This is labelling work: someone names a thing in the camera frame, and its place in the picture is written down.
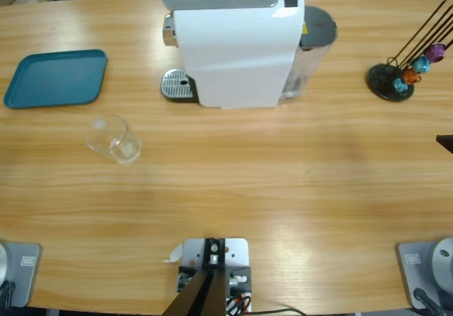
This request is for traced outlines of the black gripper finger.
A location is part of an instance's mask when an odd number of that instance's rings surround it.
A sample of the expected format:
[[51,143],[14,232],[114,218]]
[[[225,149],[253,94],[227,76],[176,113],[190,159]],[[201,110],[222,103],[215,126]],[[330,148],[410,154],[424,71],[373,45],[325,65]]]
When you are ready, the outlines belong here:
[[453,136],[452,135],[437,135],[436,142],[442,145],[451,154],[453,153]]

